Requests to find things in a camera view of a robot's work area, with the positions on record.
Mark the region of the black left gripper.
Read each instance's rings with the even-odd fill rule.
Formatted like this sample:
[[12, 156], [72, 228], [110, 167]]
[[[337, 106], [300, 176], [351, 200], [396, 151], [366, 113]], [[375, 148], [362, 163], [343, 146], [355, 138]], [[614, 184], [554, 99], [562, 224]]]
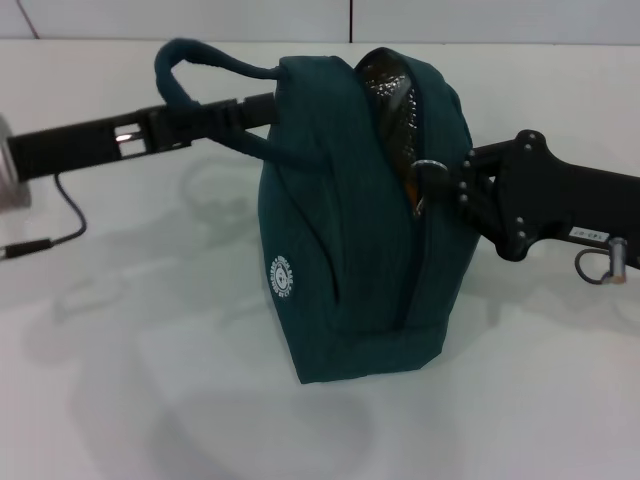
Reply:
[[[56, 127], [6, 140], [19, 181], [121, 161], [115, 130], [136, 125], [144, 133], [147, 109]], [[201, 139], [219, 140], [278, 122], [274, 93], [189, 106], [161, 106], [146, 117], [153, 149], [180, 149]]]

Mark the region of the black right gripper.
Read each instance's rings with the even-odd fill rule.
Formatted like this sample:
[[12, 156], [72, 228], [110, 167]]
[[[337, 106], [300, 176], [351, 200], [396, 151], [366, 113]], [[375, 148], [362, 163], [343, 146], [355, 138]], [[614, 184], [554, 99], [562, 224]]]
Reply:
[[604, 247], [621, 238], [626, 262], [639, 262], [639, 179], [561, 161], [536, 131], [427, 147], [418, 193], [448, 194], [454, 231], [487, 238], [506, 260], [523, 260], [540, 240]]

